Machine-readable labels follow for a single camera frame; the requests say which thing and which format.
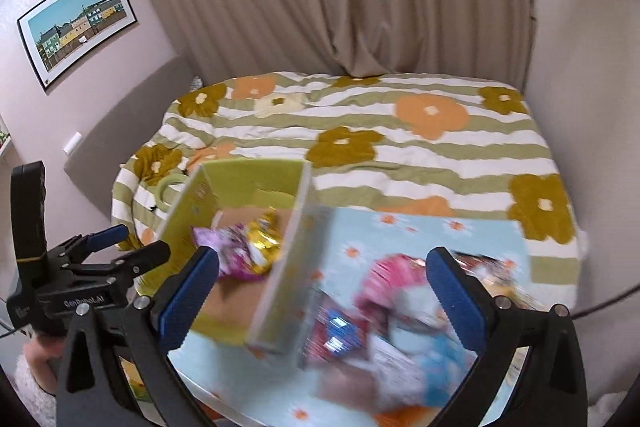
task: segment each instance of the mug handle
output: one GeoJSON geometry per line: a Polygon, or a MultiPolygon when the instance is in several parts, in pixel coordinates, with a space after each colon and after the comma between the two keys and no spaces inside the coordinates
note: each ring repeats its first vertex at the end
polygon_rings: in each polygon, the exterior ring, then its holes
{"type": "Polygon", "coordinates": [[[176,183],[184,183],[188,179],[189,177],[185,176],[184,174],[169,174],[168,176],[165,176],[164,178],[162,178],[158,182],[158,185],[156,185],[153,191],[154,198],[156,200],[156,207],[158,207],[158,209],[162,210],[163,212],[169,212],[169,207],[170,207],[169,203],[167,203],[162,199],[162,196],[164,195],[164,191],[169,185],[176,184],[176,183]]]}

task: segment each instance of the cable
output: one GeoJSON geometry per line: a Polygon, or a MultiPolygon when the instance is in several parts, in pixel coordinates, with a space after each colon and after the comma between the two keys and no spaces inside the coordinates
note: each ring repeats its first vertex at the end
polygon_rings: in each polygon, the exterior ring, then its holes
{"type": "MultiPolygon", "coordinates": [[[[7,309],[6,307],[6,301],[4,300],[4,298],[0,297],[0,301],[2,302],[2,304],[4,304],[4,309],[7,309]]],[[[11,326],[7,325],[5,323],[4,320],[0,319],[0,326],[2,326],[5,330],[9,331],[11,329],[11,326]]]]}
{"type": "Polygon", "coordinates": [[[3,333],[2,335],[0,335],[0,339],[4,339],[5,337],[17,333],[18,331],[20,331],[20,328],[15,328],[15,330],[9,331],[8,333],[3,333]]]}
{"type": "Polygon", "coordinates": [[[592,313],[599,312],[600,310],[603,310],[604,308],[608,308],[609,306],[613,306],[614,304],[617,304],[618,302],[623,301],[627,297],[630,297],[631,295],[633,295],[634,293],[637,293],[639,291],[640,291],[640,284],[637,284],[637,285],[629,288],[624,293],[621,293],[617,297],[613,297],[612,299],[609,299],[608,301],[604,301],[601,304],[598,304],[597,306],[594,306],[593,308],[587,308],[587,309],[585,309],[585,310],[583,310],[581,312],[578,312],[577,314],[572,315],[572,317],[573,317],[574,321],[576,321],[578,319],[586,317],[587,315],[591,315],[592,313]]]}

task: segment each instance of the bed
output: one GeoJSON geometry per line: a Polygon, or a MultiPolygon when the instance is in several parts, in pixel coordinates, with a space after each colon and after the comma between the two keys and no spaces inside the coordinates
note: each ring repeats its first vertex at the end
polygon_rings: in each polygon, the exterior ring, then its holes
{"type": "MultiPolygon", "coordinates": [[[[366,78],[278,72],[175,100],[120,169],[112,220],[124,250],[156,238],[158,182],[233,156],[306,158],[322,203],[450,218],[511,220],[530,256],[532,294],[575,304],[577,227],[550,150],[522,95],[499,82],[432,74],[366,78]]],[[[171,185],[171,204],[181,185],[171,185]]]]}

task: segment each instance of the framed picture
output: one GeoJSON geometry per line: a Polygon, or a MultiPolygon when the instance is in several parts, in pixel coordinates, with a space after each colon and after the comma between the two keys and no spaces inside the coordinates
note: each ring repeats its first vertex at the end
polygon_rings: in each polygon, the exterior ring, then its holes
{"type": "Polygon", "coordinates": [[[46,91],[90,50],[134,22],[129,0],[44,0],[18,19],[18,28],[46,91]]]}

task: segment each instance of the snack package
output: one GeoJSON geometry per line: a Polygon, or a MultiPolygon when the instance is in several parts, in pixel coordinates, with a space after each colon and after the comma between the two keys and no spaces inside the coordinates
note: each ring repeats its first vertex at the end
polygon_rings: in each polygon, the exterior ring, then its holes
{"type": "Polygon", "coordinates": [[[449,327],[447,315],[428,283],[399,290],[392,316],[397,327],[415,333],[434,334],[449,327]]]}
{"type": "Polygon", "coordinates": [[[399,290],[424,284],[427,284],[424,261],[398,253],[371,267],[355,298],[355,304],[365,316],[371,303],[391,309],[399,290]]]}
{"type": "Polygon", "coordinates": [[[389,338],[390,310],[373,302],[368,302],[360,313],[369,321],[369,333],[375,333],[384,339],[389,338]]]}
{"type": "Polygon", "coordinates": [[[276,210],[270,208],[246,227],[246,240],[254,262],[253,271],[258,275],[267,273],[280,255],[282,234],[277,224],[276,210]]]}
{"type": "Polygon", "coordinates": [[[218,252],[219,277],[259,281],[280,254],[282,236],[276,225],[276,210],[270,208],[247,227],[241,223],[217,230],[194,227],[193,241],[218,252]]]}
{"type": "Polygon", "coordinates": [[[472,357],[447,335],[425,339],[430,340],[429,349],[415,356],[402,353],[380,337],[369,339],[380,411],[443,407],[462,383],[472,357]]]}
{"type": "Polygon", "coordinates": [[[218,230],[194,227],[193,241],[198,247],[210,247],[218,252],[221,279],[224,277],[241,281],[264,279],[263,275],[254,271],[254,261],[244,237],[242,224],[218,230]]]}
{"type": "Polygon", "coordinates": [[[437,334],[436,330],[431,333],[407,328],[402,320],[391,316],[389,319],[388,341],[406,355],[421,355],[431,349],[432,335],[437,334]]]}
{"type": "Polygon", "coordinates": [[[318,365],[349,356],[362,356],[367,320],[347,314],[327,294],[320,298],[318,314],[304,346],[305,363],[318,365]]]}
{"type": "Polygon", "coordinates": [[[469,255],[460,252],[453,252],[453,258],[468,275],[476,277],[492,296],[505,295],[510,298],[515,296],[515,263],[513,261],[499,261],[485,255],[469,255]]]}

